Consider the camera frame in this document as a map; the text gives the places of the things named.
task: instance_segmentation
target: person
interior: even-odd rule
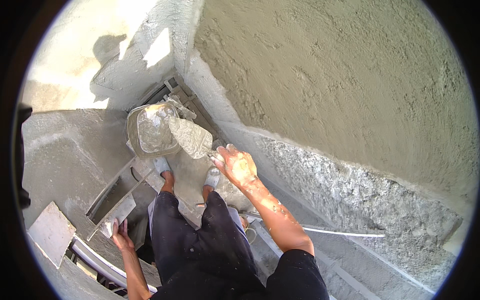
[[[202,226],[194,230],[178,211],[175,179],[166,160],[156,163],[165,183],[154,200],[151,238],[162,286],[151,295],[127,221],[114,223],[113,241],[125,263],[130,300],[139,299],[329,299],[315,263],[313,243],[292,214],[262,184],[250,154],[219,147],[203,186]],[[266,287],[257,277],[252,251],[238,222],[215,191],[222,172],[252,202],[272,239],[284,252]]]

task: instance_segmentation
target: black shorts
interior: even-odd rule
[[[217,192],[208,194],[198,230],[178,210],[177,198],[160,192],[152,217],[152,247],[162,284],[186,264],[222,257],[257,274],[252,251]]]

